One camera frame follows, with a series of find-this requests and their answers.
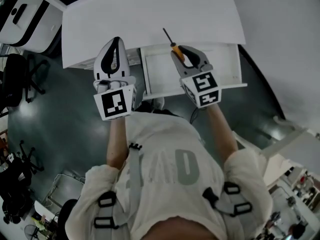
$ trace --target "shoe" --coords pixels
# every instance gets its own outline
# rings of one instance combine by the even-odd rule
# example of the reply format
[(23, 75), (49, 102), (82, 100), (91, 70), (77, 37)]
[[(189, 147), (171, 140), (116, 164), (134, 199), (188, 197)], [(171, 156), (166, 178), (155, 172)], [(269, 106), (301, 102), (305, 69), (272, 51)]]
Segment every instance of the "shoe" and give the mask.
[(163, 110), (165, 106), (165, 97), (154, 98), (151, 102), (153, 110)]

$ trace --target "person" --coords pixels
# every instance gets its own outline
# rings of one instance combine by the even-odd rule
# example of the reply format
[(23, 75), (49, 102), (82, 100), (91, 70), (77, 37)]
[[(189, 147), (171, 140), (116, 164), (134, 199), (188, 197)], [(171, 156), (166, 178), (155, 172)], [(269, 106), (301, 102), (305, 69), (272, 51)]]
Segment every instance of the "person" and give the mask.
[[(257, 236), (271, 215), (272, 198), (253, 154), (238, 150), (219, 106), (210, 105), (206, 111), (224, 172), (204, 148), (196, 129), (168, 110), (154, 109), (143, 102), (130, 116), (112, 120), (106, 164), (86, 173), (81, 196), (65, 224), (68, 239), (97, 239), (102, 230), (94, 226), (97, 200), (107, 191), (116, 193), (125, 213), (130, 211), (128, 142), (142, 146), (140, 200), (135, 215), (127, 222), (128, 235), (119, 238), (120, 227), (112, 231), (113, 240), (244, 240)], [(203, 197), (210, 186), (220, 198), (226, 181), (237, 184), (252, 204), (253, 222), (246, 221), (242, 226), (238, 217), (224, 216)]]
[(276, 239), (299, 239), (306, 230), (306, 226), (301, 224), (300, 212), (295, 205), (288, 204), (290, 196), (282, 187), (274, 186), (270, 192), (273, 199), (272, 215), (277, 213), (278, 217), (269, 220), (266, 227)]

